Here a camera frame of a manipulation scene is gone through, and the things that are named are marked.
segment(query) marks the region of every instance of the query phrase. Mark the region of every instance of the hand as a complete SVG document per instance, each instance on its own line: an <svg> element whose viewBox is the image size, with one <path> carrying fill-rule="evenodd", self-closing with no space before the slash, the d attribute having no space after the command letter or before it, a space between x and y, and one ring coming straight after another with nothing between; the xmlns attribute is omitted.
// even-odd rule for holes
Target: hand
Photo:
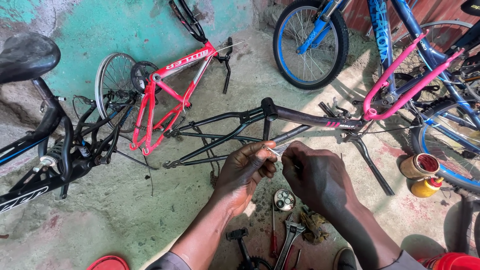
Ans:
<svg viewBox="0 0 480 270"><path fill-rule="evenodd" d="M283 153L282 163L293 193L330 221L347 203L358 202L343 160L331 151L294 141Z"/></svg>
<svg viewBox="0 0 480 270"><path fill-rule="evenodd" d="M253 192L263 177L272 178L276 172L276 156L266 145L274 148L274 141L250 143L231 153L215 185L212 198L228 204L235 217L240 215L252 199Z"/></svg>

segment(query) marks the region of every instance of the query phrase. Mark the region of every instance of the shoe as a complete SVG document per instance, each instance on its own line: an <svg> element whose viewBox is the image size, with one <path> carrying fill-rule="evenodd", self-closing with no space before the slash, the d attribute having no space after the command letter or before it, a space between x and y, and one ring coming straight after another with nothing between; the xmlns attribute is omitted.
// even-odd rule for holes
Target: shoe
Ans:
<svg viewBox="0 0 480 270"><path fill-rule="evenodd" d="M357 270L357 263L355 261L353 249L349 247L342 248L336 254L333 263L333 270Z"/></svg>

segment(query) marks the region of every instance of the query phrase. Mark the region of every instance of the sleeve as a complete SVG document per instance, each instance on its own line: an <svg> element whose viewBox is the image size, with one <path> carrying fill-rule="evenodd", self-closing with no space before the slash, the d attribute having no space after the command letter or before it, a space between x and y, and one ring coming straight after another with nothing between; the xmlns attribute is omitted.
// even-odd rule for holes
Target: sleeve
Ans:
<svg viewBox="0 0 480 270"><path fill-rule="evenodd" d="M412 258L405 250L402 250L398 259L394 260L391 265L381 268L381 270L425 270L425 267Z"/></svg>
<svg viewBox="0 0 480 270"><path fill-rule="evenodd" d="M191 270L185 261L172 252L165 253L150 264L145 270Z"/></svg>

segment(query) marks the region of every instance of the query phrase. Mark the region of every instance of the pink bicycle frame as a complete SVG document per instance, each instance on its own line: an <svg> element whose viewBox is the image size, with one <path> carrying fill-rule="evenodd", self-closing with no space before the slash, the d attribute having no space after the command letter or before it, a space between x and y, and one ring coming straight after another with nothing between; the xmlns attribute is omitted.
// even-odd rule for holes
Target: pink bicycle frame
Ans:
<svg viewBox="0 0 480 270"><path fill-rule="evenodd" d="M401 62L414 50L417 46L417 43L426 35L428 34L428 30L425 34L421 34L416 38L412 44L410 44L401 54L400 56L393 61L393 63L385 70L385 72L380 76L380 79L373 85L372 89L368 92L367 96L365 97L365 101L363 102L363 117L365 120L383 120L386 119L392 114L394 114L397 110L403 107L405 103L407 103L414 95L416 95L419 91L421 91L429 82L431 82L436 76L442 73L445 69L450 66L450 62L457 58L460 54L463 53L464 49L454 53L451 57L449 57L443 64L436 67L430 73L428 73L425 77L423 77L418 83L416 83L410 90L404 93L399 100L397 100L392 107L390 107L386 112L382 114L377 114L377 111L371 108L371 102L375 97L378 90L380 90L383 86L388 86L387 79L388 77L395 71L395 69L400 65Z"/></svg>
<svg viewBox="0 0 480 270"><path fill-rule="evenodd" d="M162 142L164 135L163 132L170 130L175 123L175 121L180 116L184 106L189 108L191 103L189 102L190 96L192 95L193 91L197 87L198 81L202 77L204 71L206 70L208 64L210 63L213 56L216 56L218 53L215 48L210 44L209 41L205 43L205 47L202 49L196 50L194 53L187 55L186 57L167 65L149 76L148 84L145 87L145 95L142 99L142 103L140 105L140 110L136 122L136 127L133 132L132 143L130 143L130 150L137 149L142 143L145 142L145 147L142 148L142 153L147 156L149 155L154 148L156 148ZM172 88L166 85L162 80L172 75L173 73L179 71L182 68L187 67L189 64L192 64L194 61L200 60L204 58L204 62L200 67L197 75L193 78L188 86L187 90L180 96L177 92L175 92ZM155 125L153 125L153 117L154 117L154 109L155 109L155 87L159 86L162 90L166 91L169 95L171 95L174 99L179 101L179 104L175 106L171 111L169 111L160 121L158 121ZM142 118L145 112L145 108L148 104L148 121L147 121L147 131L146 134L138 140L138 135L140 133L140 126L142 125ZM173 115L172 120L166 127L163 127L161 124L165 122L169 117ZM152 132L153 130L160 128L162 130L162 134L156 140L156 142L152 145Z"/></svg>

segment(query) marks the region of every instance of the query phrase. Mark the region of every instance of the bicycle wheel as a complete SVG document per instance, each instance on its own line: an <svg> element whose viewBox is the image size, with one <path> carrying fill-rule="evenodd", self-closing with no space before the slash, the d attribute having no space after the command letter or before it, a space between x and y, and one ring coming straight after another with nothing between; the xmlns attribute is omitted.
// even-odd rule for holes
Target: bicycle wheel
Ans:
<svg viewBox="0 0 480 270"><path fill-rule="evenodd" d="M479 113L480 110L475 107L476 100L468 93L462 93L462 97L469 103L474 110ZM447 127L452 133L461 135L471 143L480 146L480 132L472 130L466 126L461 126L456 122L444 117L445 113L454 115L471 122L468 115L459 107L451 97L440 98L424 109L422 113ZM416 154L427 153L434 155L440 162L440 170L437 175L445 178L447 182L455 186L467 189L476 194L480 194L480 155L468 151L455 140L435 128L424 125L416 127L408 133L410 147Z"/></svg>
<svg viewBox="0 0 480 270"><path fill-rule="evenodd" d="M460 22L460 21L438 21L420 26L422 31L425 33L428 29L429 32L426 36L427 40L430 42L430 45L438 51L448 50L468 29L472 27L471 24ZM406 32L397 38L392 43L392 57L393 60L397 59L400 53L412 43L413 39L410 33ZM458 69L461 65L462 60L455 60L451 63L448 70L454 71ZM420 58L417 53L417 50L411 52L405 60L395 69L394 73L403 73L408 74L413 77L419 75L420 73L426 71L428 68ZM378 66L379 76L383 72L383 67L381 64ZM443 85L440 79L435 78L427 86L439 86L438 90L423 90L420 92L420 96L415 99L420 102L432 102L439 97L443 97L447 94L447 89Z"/></svg>
<svg viewBox="0 0 480 270"><path fill-rule="evenodd" d="M320 2L296 0L280 15L273 36L276 65L282 76L295 87L315 90L331 83L347 59L348 32L345 21L335 10L328 23L331 27L320 44L304 54L295 51L313 30L312 17Z"/></svg>
<svg viewBox="0 0 480 270"><path fill-rule="evenodd" d="M135 65L135 60L125 53L112 53L105 57L96 73L95 78L95 100L100 113L100 117L105 119L110 117L107 126L114 129L123 116L109 106L109 103L122 104L132 100L134 104L132 110L129 110L128 117L123 124L120 132L129 133L135 129L135 123L140 108L140 94L135 90L130 77L130 70Z"/></svg>

